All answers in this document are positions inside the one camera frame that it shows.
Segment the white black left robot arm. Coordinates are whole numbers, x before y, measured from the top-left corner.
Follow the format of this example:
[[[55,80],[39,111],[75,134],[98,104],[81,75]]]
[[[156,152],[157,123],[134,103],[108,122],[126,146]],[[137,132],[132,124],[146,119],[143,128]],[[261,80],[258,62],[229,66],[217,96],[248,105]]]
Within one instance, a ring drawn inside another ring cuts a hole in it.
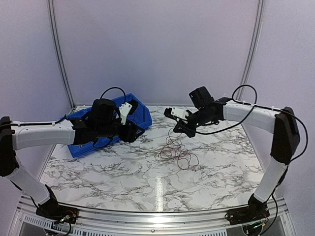
[[[109,99],[97,99],[89,112],[80,118],[63,117],[50,122],[17,122],[10,117],[0,119],[0,175],[10,180],[24,194],[30,196],[36,214],[56,223],[73,224],[78,209],[59,204],[52,189],[41,183],[16,157],[16,151],[45,145],[83,145],[96,143],[100,138],[118,137],[133,143],[144,129],[128,120],[137,109],[134,100],[121,106]]]

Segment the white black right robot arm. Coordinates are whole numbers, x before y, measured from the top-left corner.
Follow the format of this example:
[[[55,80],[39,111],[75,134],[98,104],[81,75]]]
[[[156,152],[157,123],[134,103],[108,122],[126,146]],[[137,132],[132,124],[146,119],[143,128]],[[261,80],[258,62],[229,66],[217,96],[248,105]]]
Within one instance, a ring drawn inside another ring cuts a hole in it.
[[[192,138],[201,126],[234,121],[236,125],[244,123],[273,135],[270,163],[247,206],[230,209],[225,216],[230,225],[269,217],[267,202],[283,182],[291,162],[297,159],[294,154],[300,143],[298,125],[303,125],[303,122],[290,107],[265,107],[256,102],[236,100],[233,96],[214,99],[205,87],[195,89],[189,96],[196,112],[175,107],[164,111],[166,117],[175,120],[175,133],[184,133]]]

